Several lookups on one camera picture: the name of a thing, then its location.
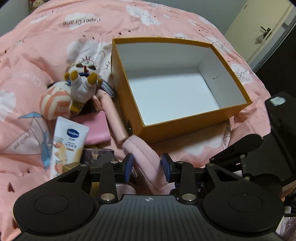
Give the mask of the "pink padded case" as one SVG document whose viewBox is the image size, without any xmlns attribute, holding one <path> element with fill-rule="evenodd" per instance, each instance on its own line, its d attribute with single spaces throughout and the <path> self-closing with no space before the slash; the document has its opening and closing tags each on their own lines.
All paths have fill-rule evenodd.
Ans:
<svg viewBox="0 0 296 241">
<path fill-rule="evenodd" d="M 130 136 L 122 144 L 125 153 L 134 156 L 134 168 L 143 192 L 154 195 L 167 195 L 175 188 L 174 183 L 166 181 L 158 154 L 141 138 Z"/>
</svg>

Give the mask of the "gold rectangular box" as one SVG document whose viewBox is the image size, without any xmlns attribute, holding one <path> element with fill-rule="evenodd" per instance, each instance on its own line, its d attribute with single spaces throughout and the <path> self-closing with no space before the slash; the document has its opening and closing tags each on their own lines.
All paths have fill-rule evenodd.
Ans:
<svg viewBox="0 0 296 241">
<path fill-rule="evenodd" d="M 79 162 L 69 163 L 66 165 L 63 165 L 62 167 L 62 173 L 65 173 L 67 171 L 70 171 L 73 168 L 76 168 L 77 166 L 80 166 L 81 164 Z"/>
</svg>

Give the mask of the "white Vaseline lotion tube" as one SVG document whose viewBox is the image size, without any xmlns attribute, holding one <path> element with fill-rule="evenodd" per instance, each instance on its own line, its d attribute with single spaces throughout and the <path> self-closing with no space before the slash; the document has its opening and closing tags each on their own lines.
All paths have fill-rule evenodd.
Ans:
<svg viewBox="0 0 296 241">
<path fill-rule="evenodd" d="M 89 128 L 59 116 L 56 121 L 50 161 L 50 179 L 63 172 L 67 164 L 80 162 Z"/>
</svg>

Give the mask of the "pink flat pouch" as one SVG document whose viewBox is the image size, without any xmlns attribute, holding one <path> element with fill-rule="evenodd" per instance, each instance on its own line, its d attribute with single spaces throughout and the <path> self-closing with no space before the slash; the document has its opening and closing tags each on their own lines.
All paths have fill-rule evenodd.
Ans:
<svg viewBox="0 0 296 241">
<path fill-rule="evenodd" d="M 71 120 L 89 128 L 89 132 L 85 139 L 86 146 L 106 143 L 111 140 L 104 111 L 101 110 L 95 113 L 75 116 L 72 117 Z"/>
</svg>

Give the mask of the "pink cylindrical bottle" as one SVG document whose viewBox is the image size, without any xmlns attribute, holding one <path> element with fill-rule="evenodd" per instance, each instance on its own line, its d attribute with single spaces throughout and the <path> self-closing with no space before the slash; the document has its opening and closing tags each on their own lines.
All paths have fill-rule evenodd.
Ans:
<svg viewBox="0 0 296 241">
<path fill-rule="evenodd" d="M 122 144 L 129 137 L 129 134 L 121 120 L 112 98 L 102 89 L 98 90 L 97 97 L 101 103 L 103 111 L 105 112 L 108 125 L 114 138 L 119 144 Z"/>
</svg>

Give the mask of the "orange cardboard box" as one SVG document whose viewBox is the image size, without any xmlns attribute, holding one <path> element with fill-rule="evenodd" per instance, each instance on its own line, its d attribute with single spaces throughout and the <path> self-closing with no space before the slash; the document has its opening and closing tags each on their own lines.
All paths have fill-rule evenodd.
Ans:
<svg viewBox="0 0 296 241">
<path fill-rule="evenodd" d="M 252 103 L 211 43 L 113 39 L 111 74 L 129 134 L 149 144 L 223 123 Z"/>
</svg>

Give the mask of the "blue white tag card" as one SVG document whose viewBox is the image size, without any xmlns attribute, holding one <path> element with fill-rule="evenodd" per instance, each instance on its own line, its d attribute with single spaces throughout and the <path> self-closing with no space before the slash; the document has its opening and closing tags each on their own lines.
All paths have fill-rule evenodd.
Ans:
<svg viewBox="0 0 296 241">
<path fill-rule="evenodd" d="M 105 80 L 102 80 L 100 88 L 109 94 L 111 98 L 116 96 L 116 91 Z"/>
</svg>

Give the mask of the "pink striped plush ball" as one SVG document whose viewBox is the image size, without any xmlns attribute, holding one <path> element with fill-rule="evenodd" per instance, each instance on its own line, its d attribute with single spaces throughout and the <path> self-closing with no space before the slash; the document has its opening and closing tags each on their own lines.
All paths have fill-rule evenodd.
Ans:
<svg viewBox="0 0 296 241">
<path fill-rule="evenodd" d="M 70 118 L 71 89 L 67 81 L 59 81 L 50 86 L 41 97 L 40 112 L 47 120 L 61 116 Z"/>
</svg>

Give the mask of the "raccoon sailor plush toy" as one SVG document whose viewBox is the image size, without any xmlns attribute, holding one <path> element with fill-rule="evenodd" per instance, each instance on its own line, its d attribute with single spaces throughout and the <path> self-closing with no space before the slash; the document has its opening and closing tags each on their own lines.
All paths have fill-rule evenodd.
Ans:
<svg viewBox="0 0 296 241">
<path fill-rule="evenodd" d="M 90 57 L 72 63 L 65 73 L 65 80 L 70 84 L 70 115 L 78 115 L 86 102 L 91 99 L 102 85 L 103 80 L 98 68 Z"/>
</svg>

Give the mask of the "pink paper crane duvet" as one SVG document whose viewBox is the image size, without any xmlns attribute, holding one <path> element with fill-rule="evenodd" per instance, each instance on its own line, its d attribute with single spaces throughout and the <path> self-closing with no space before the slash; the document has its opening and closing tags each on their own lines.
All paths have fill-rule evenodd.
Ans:
<svg viewBox="0 0 296 241">
<path fill-rule="evenodd" d="M 150 1 L 49 1 L 1 37 L 1 240 L 20 234 L 13 205 L 49 179 L 54 123 L 40 114 L 48 85 L 68 66 L 90 57 L 108 84 L 114 38 L 169 37 L 212 43 L 252 104 L 229 121 L 151 145 L 160 156 L 204 166 L 242 137 L 270 132 L 264 84 L 207 19 Z"/>
</svg>

